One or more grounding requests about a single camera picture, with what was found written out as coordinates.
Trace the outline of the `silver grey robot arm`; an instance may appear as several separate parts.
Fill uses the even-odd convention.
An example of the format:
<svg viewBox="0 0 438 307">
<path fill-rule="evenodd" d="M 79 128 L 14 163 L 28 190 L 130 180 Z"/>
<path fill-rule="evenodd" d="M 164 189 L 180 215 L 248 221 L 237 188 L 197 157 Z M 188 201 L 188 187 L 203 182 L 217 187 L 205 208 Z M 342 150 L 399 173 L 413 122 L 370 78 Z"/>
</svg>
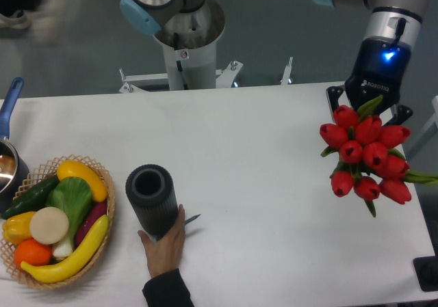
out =
<svg viewBox="0 0 438 307">
<path fill-rule="evenodd" d="M 409 119 L 413 112 L 400 104 L 400 86 L 430 0 L 313 1 L 332 7 L 363 5 L 372 12 L 351 75 L 343 85 L 326 89 L 331 111 L 338 108 L 342 94 L 354 110 L 381 96 L 376 114 L 393 109 L 390 124 Z"/>
</svg>

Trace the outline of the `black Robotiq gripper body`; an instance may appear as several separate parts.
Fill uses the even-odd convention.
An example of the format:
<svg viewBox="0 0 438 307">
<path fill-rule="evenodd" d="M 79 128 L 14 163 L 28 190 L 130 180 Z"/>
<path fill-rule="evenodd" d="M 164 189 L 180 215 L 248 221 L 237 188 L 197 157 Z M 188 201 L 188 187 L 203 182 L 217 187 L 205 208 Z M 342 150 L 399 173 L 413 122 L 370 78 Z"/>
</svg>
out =
<svg viewBox="0 0 438 307">
<path fill-rule="evenodd" d="M 348 100 L 358 110 L 368 101 L 382 96 L 375 109 L 382 113 L 400 100 L 400 86 L 411 58 L 411 50 L 405 46 L 393 46 L 383 40 L 366 39 L 350 77 L 345 82 Z"/>
</svg>

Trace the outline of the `person's bare hand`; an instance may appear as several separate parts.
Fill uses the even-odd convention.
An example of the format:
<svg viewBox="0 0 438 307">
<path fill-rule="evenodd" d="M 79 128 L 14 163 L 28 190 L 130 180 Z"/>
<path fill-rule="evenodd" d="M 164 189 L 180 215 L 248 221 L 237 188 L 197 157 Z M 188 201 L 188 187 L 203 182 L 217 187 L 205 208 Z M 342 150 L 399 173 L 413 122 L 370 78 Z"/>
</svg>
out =
<svg viewBox="0 0 438 307">
<path fill-rule="evenodd" d="M 143 231 L 138 236 L 144 246 L 147 268 L 151 278 L 179 268 L 185 243 L 185 209 L 179 205 L 178 215 L 172 228 L 157 242 L 151 241 Z"/>
</svg>

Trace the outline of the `black sleeved forearm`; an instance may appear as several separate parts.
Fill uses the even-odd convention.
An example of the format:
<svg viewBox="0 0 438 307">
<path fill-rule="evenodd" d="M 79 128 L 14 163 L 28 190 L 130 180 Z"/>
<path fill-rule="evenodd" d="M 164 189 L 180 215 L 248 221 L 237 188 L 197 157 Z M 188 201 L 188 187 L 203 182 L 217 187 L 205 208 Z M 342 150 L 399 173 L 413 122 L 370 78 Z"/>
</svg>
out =
<svg viewBox="0 0 438 307">
<path fill-rule="evenodd" d="M 143 296 L 152 307 L 194 307 L 179 269 L 168 271 L 150 279 L 142 289 Z"/>
</svg>

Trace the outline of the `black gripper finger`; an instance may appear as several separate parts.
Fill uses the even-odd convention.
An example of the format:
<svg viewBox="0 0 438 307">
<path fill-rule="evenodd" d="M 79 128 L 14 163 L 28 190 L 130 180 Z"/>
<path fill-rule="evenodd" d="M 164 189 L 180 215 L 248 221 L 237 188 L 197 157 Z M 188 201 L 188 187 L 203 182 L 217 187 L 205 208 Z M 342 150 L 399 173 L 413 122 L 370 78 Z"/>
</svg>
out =
<svg viewBox="0 0 438 307">
<path fill-rule="evenodd" d="M 334 112 L 339 107 L 339 98 L 344 92 L 344 85 L 332 85 L 326 89 L 326 98 L 333 122 L 335 122 Z"/>
<path fill-rule="evenodd" d="M 412 115 L 413 110 L 402 104 L 395 104 L 391 107 L 392 118 L 386 122 L 386 125 L 402 125 Z"/>
</svg>

